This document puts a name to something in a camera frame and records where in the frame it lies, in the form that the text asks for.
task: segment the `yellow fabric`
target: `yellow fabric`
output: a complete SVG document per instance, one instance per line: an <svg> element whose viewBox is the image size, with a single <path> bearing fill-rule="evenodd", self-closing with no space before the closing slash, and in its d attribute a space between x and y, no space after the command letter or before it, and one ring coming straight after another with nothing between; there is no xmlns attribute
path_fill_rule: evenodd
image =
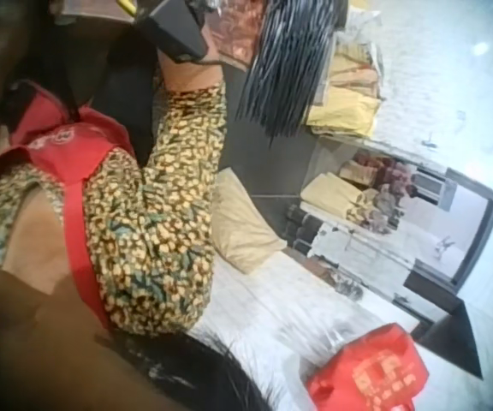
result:
<svg viewBox="0 0 493 411"><path fill-rule="evenodd" d="M212 241L220 255L250 274L287 243L264 221L231 169L220 171L212 206Z"/></svg>
<svg viewBox="0 0 493 411"><path fill-rule="evenodd" d="M367 0L349 0L349 7L356 7L357 9L369 10Z"/></svg>
<svg viewBox="0 0 493 411"><path fill-rule="evenodd" d="M380 100L343 87L330 87L328 103L313 106L307 118L308 126L330 128L370 137Z"/></svg>
<svg viewBox="0 0 493 411"><path fill-rule="evenodd" d="M330 214L347 219L355 203L364 201L362 192L332 173L321 174L300 194L306 203Z"/></svg>

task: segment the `white bedsheet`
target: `white bedsheet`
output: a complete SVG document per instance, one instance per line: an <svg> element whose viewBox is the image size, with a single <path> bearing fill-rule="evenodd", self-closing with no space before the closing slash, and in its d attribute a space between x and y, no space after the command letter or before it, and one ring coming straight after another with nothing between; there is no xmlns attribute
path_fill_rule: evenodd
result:
<svg viewBox="0 0 493 411"><path fill-rule="evenodd" d="M262 389L271 385L281 394L278 410L305 411L290 390L298 376L283 372L290 360L299 355L321 366L340 343L382 324L286 254L275 253L250 276L217 257L211 303L192 333L219 335Z"/></svg>

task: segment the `red bag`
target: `red bag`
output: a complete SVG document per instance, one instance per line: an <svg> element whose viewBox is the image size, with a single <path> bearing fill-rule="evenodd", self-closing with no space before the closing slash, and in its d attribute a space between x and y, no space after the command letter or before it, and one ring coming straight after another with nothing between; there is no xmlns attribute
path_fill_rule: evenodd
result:
<svg viewBox="0 0 493 411"><path fill-rule="evenodd" d="M342 348L307 390L318 411L413 411L428 377L413 339L388 324Z"/></svg>

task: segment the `pillow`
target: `pillow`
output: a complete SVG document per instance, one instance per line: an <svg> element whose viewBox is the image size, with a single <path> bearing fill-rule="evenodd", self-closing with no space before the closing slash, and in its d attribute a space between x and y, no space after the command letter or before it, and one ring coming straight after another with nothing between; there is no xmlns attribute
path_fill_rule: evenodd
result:
<svg viewBox="0 0 493 411"><path fill-rule="evenodd" d="M287 243L264 221L231 169L218 173L212 201L212 241L223 259L250 274Z"/></svg>

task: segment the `tassel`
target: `tassel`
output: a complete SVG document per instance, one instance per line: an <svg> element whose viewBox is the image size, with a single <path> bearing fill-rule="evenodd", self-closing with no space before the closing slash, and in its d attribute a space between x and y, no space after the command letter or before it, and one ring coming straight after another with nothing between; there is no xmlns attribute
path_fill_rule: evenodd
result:
<svg viewBox="0 0 493 411"><path fill-rule="evenodd" d="M347 0L268 1L237 118L261 124L273 141L305 121Z"/></svg>

